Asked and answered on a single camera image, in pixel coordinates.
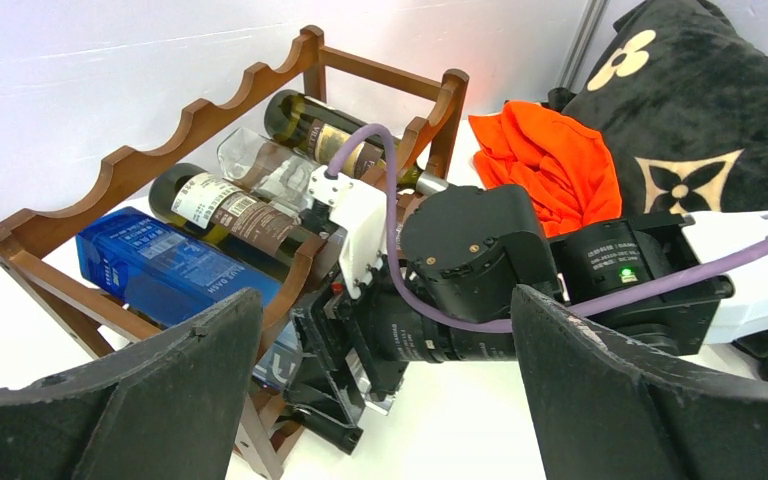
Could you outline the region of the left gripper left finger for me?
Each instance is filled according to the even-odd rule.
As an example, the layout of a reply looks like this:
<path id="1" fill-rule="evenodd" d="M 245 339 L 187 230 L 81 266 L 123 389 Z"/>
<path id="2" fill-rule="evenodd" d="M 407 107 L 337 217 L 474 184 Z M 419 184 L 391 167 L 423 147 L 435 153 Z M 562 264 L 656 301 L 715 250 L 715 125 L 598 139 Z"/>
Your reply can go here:
<path id="1" fill-rule="evenodd" d="M 0 389 L 0 479 L 222 479 L 261 296 L 237 292 L 148 339 Z"/>

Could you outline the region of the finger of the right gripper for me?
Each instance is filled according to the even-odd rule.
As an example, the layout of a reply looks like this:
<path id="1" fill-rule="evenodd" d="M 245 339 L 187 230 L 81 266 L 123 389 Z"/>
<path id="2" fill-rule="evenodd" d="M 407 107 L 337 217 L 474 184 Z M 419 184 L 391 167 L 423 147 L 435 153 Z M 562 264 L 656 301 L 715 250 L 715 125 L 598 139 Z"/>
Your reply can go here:
<path id="1" fill-rule="evenodd" d="M 339 451 L 351 455 L 364 430 L 365 402 L 355 381 L 343 372 L 299 370 L 283 391 L 291 418 Z"/>

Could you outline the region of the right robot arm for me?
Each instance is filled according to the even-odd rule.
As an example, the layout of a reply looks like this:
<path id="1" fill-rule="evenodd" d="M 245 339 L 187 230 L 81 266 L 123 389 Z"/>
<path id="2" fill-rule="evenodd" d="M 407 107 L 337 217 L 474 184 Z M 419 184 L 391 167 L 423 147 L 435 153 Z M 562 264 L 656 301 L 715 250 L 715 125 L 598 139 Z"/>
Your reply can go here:
<path id="1" fill-rule="evenodd" d="M 512 361 L 519 284 L 672 355 L 768 332 L 768 210 L 648 213 L 550 237 L 525 189 L 447 189 L 390 223 L 357 181 L 314 189 L 343 228 L 326 283 L 292 313 L 296 421 L 351 453 L 411 362 Z"/>

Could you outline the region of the blue square glass bottle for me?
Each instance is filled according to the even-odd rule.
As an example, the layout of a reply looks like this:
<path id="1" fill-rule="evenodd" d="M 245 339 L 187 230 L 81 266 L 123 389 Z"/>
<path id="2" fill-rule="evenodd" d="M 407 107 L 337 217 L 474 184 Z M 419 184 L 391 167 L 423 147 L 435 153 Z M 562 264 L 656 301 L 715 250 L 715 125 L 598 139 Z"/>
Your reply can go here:
<path id="1" fill-rule="evenodd" d="M 81 274 L 162 328 L 252 288 L 267 305 L 279 282 L 133 207 L 76 236 Z"/>

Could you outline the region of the dark wine bottle silver neck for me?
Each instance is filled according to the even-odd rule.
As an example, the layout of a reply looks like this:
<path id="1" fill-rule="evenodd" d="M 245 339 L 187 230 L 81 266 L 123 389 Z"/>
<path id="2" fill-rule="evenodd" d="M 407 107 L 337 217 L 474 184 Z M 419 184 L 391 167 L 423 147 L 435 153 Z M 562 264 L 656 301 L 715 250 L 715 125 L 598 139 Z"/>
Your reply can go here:
<path id="1" fill-rule="evenodd" d="M 148 201 L 158 219 L 279 280 L 305 242 L 324 244 L 290 215 L 191 163 L 159 175 Z"/>

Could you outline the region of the small clear glass bottle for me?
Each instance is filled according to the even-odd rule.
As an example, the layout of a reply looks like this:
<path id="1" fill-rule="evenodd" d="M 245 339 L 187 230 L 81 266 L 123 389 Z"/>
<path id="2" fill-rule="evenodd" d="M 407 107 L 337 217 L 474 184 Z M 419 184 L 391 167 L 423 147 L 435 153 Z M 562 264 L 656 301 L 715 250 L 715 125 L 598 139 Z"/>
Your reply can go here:
<path id="1" fill-rule="evenodd" d="M 223 177 L 289 215 L 313 205 L 309 181 L 318 165 L 246 128 L 217 147 Z"/>

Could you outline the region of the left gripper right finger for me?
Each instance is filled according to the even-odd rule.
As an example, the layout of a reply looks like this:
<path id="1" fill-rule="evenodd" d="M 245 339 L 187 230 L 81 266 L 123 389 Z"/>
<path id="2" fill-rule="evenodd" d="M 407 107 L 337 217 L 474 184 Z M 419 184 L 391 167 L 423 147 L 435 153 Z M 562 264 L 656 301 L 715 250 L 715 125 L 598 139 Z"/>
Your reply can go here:
<path id="1" fill-rule="evenodd" d="M 667 354 L 515 287 L 513 340 L 549 479 L 768 479 L 768 382 Z"/>

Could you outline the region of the dark wine bottle brown label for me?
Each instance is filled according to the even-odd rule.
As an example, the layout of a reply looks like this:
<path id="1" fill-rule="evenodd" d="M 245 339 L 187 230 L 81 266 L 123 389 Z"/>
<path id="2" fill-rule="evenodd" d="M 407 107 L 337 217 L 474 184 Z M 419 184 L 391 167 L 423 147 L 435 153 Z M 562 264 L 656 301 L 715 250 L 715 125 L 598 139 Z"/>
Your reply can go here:
<path id="1" fill-rule="evenodd" d="M 265 109 L 264 128 L 271 139 L 316 163 L 327 165 L 348 138 L 365 123 L 296 90 L 275 93 Z M 358 145 L 342 172 L 361 178 L 371 167 L 387 166 L 381 138 Z"/>

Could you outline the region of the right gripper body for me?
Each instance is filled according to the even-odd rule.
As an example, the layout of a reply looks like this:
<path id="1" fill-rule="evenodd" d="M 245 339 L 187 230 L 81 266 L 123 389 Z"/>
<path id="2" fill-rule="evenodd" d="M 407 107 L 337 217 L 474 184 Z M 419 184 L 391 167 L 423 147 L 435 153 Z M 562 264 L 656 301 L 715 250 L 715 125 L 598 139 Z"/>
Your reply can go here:
<path id="1" fill-rule="evenodd" d="M 298 299 L 291 322 L 302 362 L 291 404 L 317 414 L 357 414 L 366 401 L 389 400 L 411 362 L 513 361 L 513 337 L 451 328 L 426 318 L 399 295 L 386 272 L 358 299 L 332 276 Z"/>

